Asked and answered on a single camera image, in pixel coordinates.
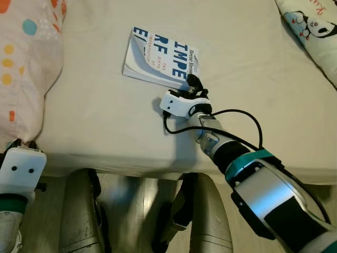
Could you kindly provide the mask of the white paperback book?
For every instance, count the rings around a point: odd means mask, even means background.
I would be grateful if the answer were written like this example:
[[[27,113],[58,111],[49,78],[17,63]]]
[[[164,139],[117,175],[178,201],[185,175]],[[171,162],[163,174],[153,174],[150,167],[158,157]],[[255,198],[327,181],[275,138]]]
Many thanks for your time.
[[[188,91],[188,75],[199,74],[199,49],[135,26],[128,38],[122,74]]]

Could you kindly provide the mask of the pink pillow with orange print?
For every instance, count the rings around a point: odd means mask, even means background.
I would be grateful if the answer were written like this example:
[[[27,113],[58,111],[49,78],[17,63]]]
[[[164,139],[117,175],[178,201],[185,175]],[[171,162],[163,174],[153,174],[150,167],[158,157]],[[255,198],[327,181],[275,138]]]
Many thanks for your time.
[[[67,0],[0,0],[0,145],[36,140],[64,65]]]

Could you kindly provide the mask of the cream cartoon print quilt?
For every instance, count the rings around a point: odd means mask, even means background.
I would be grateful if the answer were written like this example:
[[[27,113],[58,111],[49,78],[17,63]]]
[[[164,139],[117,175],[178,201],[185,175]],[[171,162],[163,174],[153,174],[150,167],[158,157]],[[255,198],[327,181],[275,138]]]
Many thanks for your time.
[[[323,75],[337,76],[336,0],[274,0],[280,15]]]

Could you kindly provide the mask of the cream sheeted bed mattress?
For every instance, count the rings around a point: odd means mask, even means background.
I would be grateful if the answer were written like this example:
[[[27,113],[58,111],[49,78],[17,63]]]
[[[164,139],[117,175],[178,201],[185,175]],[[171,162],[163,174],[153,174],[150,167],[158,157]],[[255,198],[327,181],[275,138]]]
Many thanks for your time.
[[[64,66],[36,142],[44,174],[80,168],[176,179],[217,167],[191,133],[164,132],[164,86],[121,72],[133,27],[199,50],[199,78],[227,132],[263,146],[304,183],[337,181],[335,90],[286,28],[274,0],[67,0]]]

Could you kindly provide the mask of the grey robot left leg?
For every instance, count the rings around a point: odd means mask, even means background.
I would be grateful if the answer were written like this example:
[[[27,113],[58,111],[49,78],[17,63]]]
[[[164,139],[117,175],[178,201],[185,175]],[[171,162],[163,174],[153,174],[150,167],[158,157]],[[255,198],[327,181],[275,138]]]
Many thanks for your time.
[[[101,184],[94,169],[65,179],[58,253],[112,253],[106,212],[98,204]]]

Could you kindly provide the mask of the grey robot leg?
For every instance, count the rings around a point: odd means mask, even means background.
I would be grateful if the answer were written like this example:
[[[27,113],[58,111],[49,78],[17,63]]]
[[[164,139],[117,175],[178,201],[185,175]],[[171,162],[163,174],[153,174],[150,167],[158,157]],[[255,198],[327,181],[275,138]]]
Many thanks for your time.
[[[112,253],[106,212],[98,204],[101,184],[94,169],[65,179],[58,253]]]
[[[189,253],[233,253],[226,210],[214,181],[203,173],[186,173],[171,202],[165,202],[158,213],[150,248],[166,253],[180,231],[191,226]]]

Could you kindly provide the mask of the grey robot right leg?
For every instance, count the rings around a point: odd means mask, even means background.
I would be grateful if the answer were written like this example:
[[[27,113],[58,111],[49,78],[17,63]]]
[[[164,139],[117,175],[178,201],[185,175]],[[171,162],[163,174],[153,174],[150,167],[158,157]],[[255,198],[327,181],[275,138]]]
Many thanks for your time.
[[[226,210],[214,181],[203,173],[186,173],[171,202],[165,202],[158,213],[150,248],[166,253],[180,231],[191,226],[189,253],[233,253]]]

